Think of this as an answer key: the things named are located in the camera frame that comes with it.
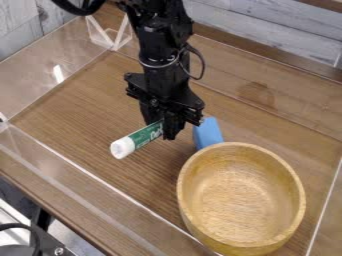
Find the bowl rim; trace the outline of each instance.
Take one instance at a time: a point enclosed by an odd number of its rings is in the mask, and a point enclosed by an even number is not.
[[[185,204],[185,200],[182,198],[182,181],[184,181],[184,176],[185,173],[189,170],[189,164],[192,163],[192,161],[198,158],[202,154],[205,154],[208,151],[221,148],[221,147],[231,147],[231,146],[240,146],[240,147],[247,147],[247,148],[252,148],[260,152],[263,152],[264,154],[269,155],[272,158],[275,158],[275,160],[284,166],[285,170],[288,171],[293,181],[295,181],[295,186],[297,188],[297,194],[299,194],[299,200],[297,200],[297,212],[295,214],[293,220],[291,222],[291,225],[272,238],[268,238],[263,241],[252,241],[252,242],[239,242],[239,241],[233,241],[229,239],[224,239],[220,236],[212,234],[208,232],[206,229],[204,229],[201,227],[201,225],[198,225],[198,223],[196,223],[196,221],[193,221],[193,217],[189,213],[186,204]],[[201,232],[201,234],[204,234],[208,238],[213,239],[216,243],[220,243],[225,246],[232,246],[232,247],[244,247],[244,248],[252,248],[252,247],[264,247],[264,246],[271,246],[273,244],[277,244],[281,241],[285,241],[289,236],[292,235],[293,231],[296,230],[303,216],[304,216],[304,211],[305,211],[305,194],[304,194],[304,189],[303,189],[303,185],[300,182],[300,179],[292,169],[292,167],[287,164],[287,162],[275,154],[272,153],[269,150],[264,149],[260,146],[256,146],[253,144],[248,144],[248,143],[241,143],[241,142],[222,142],[218,144],[214,144],[212,146],[205,147],[204,149],[201,149],[200,151],[197,151],[186,160],[185,164],[181,167],[180,173],[178,173],[178,177],[177,177],[177,183],[176,183],[176,195],[177,195],[177,203],[178,203],[178,208],[180,211],[182,212],[186,220],[189,221],[190,225]]]

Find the black robotic arm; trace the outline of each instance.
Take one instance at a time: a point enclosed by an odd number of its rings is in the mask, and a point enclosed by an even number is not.
[[[51,0],[78,16],[94,13],[105,0],[85,1],[77,8],[66,0]],[[204,59],[188,44],[192,20],[181,0],[114,0],[126,13],[136,33],[142,74],[128,73],[126,94],[138,100],[146,124],[162,120],[162,137],[173,140],[185,122],[200,125],[204,102],[188,87],[189,78],[204,74]],[[202,69],[198,77],[189,74],[189,53],[197,55]]]

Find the black cable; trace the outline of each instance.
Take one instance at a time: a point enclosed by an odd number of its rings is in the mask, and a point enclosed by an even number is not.
[[[77,16],[92,15],[104,4],[105,0],[93,0],[90,4],[86,3],[86,8],[76,7],[68,0],[50,0],[64,11]]]
[[[205,73],[205,68],[206,68],[205,60],[204,60],[204,57],[202,57],[200,51],[198,51],[196,48],[193,48],[189,44],[186,44],[186,45],[184,46],[184,48],[182,48],[182,53],[181,53],[181,54],[185,54],[185,53],[188,53],[188,52],[192,52],[192,53],[198,57],[198,60],[200,60],[200,62],[201,62],[201,71],[200,71],[198,76],[194,77],[194,76],[192,76],[192,75],[189,74],[189,71],[184,68],[184,66],[182,66],[182,64],[181,64],[181,61],[178,61],[178,65],[180,65],[182,71],[185,72],[185,74],[186,74],[193,80],[200,80],[200,79],[202,78],[202,76],[204,76],[204,73]]]
[[[0,232],[5,231],[7,229],[13,229],[13,228],[26,229],[30,232],[31,237],[34,239],[34,244],[35,244],[31,256],[37,256],[38,252],[39,252],[39,239],[38,239],[38,235],[35,233],[35,230],[31,227],[29,227],[29,226],[26,226],[21,223],[10,223],[10,224],[0,225]]]

